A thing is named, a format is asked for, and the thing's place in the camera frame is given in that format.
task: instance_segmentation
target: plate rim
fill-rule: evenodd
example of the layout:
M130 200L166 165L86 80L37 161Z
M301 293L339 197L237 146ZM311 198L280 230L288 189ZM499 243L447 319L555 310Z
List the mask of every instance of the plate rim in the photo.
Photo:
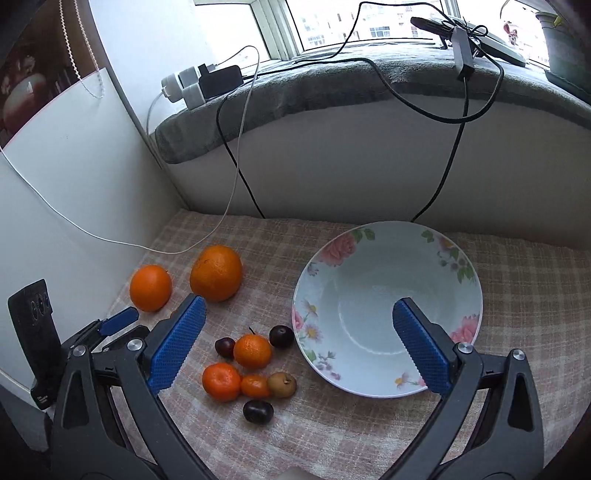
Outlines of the plate rim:
M462 252L464 254L464 256L466 257L466 259L468 260L468 263L470 264L470 266L472 267L472 270L474 271L474 278L476 279L476 284L478 285L479 289L480 289L480 318L478 319L478 326L476 328L476 333L474 334L474 338L472 339L472 344L474 344L476 342L476 339L478 338L478 334L480 333L480 327L482 325L482 317L484 314L484 295L482 293L482 285L480 283L480 278L478 277L478 272L476 271L476 269L474 268L474 265L472 264L472 260L470 260L470 258L466 255L466 253L464 252L464 250L457 244L455 243L453 240L451 240L447 235L444 235L443 233L440 233L439 231L422 225L420 223L414 223L414 222L406 222L404 220L379 220L377 222L370 222L370 223L364 223L363 225L357 225L354 227L351 227L350 229L336 235L335 237L333 237L332 239L328 240L324 245L322 245L322 247L320 247L316 253L314 253L312 255L312 257L307 261L306 266L303 268L303 270L300 273L300 276L298 278L297 283L295 284L295 288L294 288L294 293L291 299L291 327L294 329L294 331L296 331L296 321L295 321L295 317L294 317L294 312L296 311L296 295L298 292L298 289L300 288L300 282L302 279L302 276L307 272L308 266L312 263L312 260L314 259L314 257L316 255L318 255L319 252L322 251L322 249L324 247L326 247L329 243L331 243L332 241L334 241L335 239L337 239L338 237L345 235L349 232L352 232L353 230L357 230L363 227L370 227L371 225L377 225L380 223L408 223L411 225L416 225L418 227L422 227L422 228L426 228L428 230L431 230L432 232L441 235L443 238L445 238L446 240L448 240L449 242L451 242L455 247L457 247L459 249L460 252ZM350 390L342 385L339 385L335 380L330 379L325 377L317 368L316 366L310 361L310 359L305 355L303 347L300 343L299 338L297 337L297 335L295 336L295 341L297 343L298 348L300 349L300 353L301 356L303 356L306 361L308 362L308 364L312 367L312 370L314 370L314 372L320 376L323 380L327 381L328 383L330 383L331 385L334 385L336 388L343 390L347 393L351 393L353 395L358 395L360 397L365 397L365 398L383 398L383 399L388 399L388 398L403 398L403 397L409 397L410 395L416 395L417 393L421 393L425 390L428 390L428 387L420 387L416 390L412 390L410 392L406 392L406 393L400 393L400 394L395 394L395 395L371 395L371 394L365 394L365 393L360 393L354 390Z

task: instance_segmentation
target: green plant pot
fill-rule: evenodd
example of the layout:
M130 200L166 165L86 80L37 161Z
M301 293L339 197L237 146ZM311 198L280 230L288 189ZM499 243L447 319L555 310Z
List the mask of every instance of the green plant pot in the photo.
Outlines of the green plant pot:
M556 15L538 12L535 16L542 24L551 72L579 89L591 92L591 64L586 61L577 40L564 24L554 26Z

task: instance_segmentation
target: blue textured pad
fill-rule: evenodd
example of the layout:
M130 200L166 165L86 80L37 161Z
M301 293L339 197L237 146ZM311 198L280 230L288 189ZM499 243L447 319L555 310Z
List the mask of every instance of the blue textured pad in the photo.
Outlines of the blue textured pad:
M138 311L133 307L127 307L125 310L113 315L110 319L106 319L100 326L99 333L110 337L116 334L125 327L136 322L139 318Z
M173 384L206 318L205 300L195 297L152 357L148 386L154 395Z
M394 304L392 321L429 390L446 395L452 388L449 379L450 365L431 335L403 300Z

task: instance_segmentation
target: blue gripper pad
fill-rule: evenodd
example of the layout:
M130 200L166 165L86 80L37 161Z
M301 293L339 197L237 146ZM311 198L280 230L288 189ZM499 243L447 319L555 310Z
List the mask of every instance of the blue gripper pad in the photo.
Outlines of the blue gripper pad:
M206 317L205 300L189 295L170 319L158 322L146 337L143 366L154 395L173 384Z
M440 325L429 322L409 298L394 304L392 321L429 390L447 395L457 369L453 341Z
M136 322L139 318L138 311L133 307L127 307L125 310L113 315L110 319L106 319L100 326L99 333L110 337L116 334L125 327Z

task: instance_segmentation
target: bowl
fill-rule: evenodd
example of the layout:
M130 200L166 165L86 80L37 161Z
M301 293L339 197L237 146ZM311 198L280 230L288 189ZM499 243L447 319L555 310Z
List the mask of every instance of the bowl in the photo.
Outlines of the bowl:
M482 289L448 237L409 222L345 232L314 255L294 292L295 337L310 366L336 387L372 398L405 397L426 385L392 325L411 297L454 342L473 343Z

